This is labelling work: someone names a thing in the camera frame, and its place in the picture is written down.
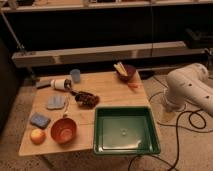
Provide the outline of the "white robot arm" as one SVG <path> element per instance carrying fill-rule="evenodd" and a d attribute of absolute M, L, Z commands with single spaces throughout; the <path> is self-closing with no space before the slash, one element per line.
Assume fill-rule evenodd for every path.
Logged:
<path fill-rule="evenodd" d="M 179 110 L 186 100 L 190 100 L 213 117 L 213 88 L 206 84 L 208 77 L 207 68 L 200 63 L 169 72 L 166 76 L 167 88 L 162 97 L 165 109 Z"/>

